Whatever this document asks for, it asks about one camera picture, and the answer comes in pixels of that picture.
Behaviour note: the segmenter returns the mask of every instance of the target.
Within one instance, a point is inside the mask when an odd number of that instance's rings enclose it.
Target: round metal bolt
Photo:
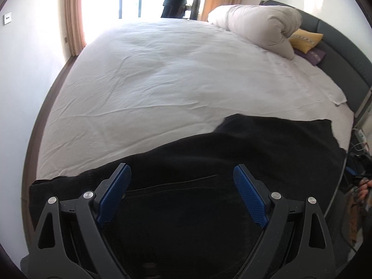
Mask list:
[[[273,197],[273,199],[280,199],[280,198],[282,198],[282,196],[278,192],[271,193],[271,197]]]
[[[93,195],[94,195],[94,193],[93,193],[92,191],[88,191],[88,192],[85,192],[85,193],[84,193],[83,197],[84,197],[85,199],[90,199],[90,198],[93,197]]]
[[[55,202],[57,201],[57,198],[56,197],[50,197],[49,199],[48,199],[48,204],[50,204],[50,205],[52,205],[52,204],[54,204]]]
[[[309,198],[307,199],[307,201],[308,201],[309,203],[311,203],[312,205],[315,205],[315,204],[317,203],[317,200],[316,200],[314,197],[309,197]]]

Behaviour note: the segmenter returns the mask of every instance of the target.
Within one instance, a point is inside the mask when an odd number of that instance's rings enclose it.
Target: bed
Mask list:
[[[319,68],[205,22],[124,24],[101,35],[81,53],[54,103],[37,179],[74,176],[211,132],[235,113],[330,119],[347,150],[351,129],[368,105],[372,65],[337,30],[301,14],[303,29],[324,33],[318,46],[327,54]],[[319,81],[325,80],[324,88]],[[339,89],[347,103],[334,103]]]

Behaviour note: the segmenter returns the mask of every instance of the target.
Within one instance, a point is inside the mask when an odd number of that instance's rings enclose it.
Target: gray headboard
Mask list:
[[[261,1],[260,5],[290,6],[273,0]],[[337,29],[302,10],[298,11],[302,15],[302,29],[323,34],[317,47],[326,55],[318,67],[343,90],[357,123],[371,102],[371,61]]]

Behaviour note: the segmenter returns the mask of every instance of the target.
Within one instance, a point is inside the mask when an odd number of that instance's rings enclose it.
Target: mattress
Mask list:
[[[45,127],[37,179],[75,176],[211,132],[236,113],[330,119],[347,149],[353,112],[343,98],[299,56],[284,59],[209,23],[118,25],[89,44],[68,74]]]

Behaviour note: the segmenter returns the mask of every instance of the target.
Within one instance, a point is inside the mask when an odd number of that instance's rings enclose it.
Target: wall socket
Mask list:
[[[6,13],[4,15],[4,25],[12,22],[12,13]]]

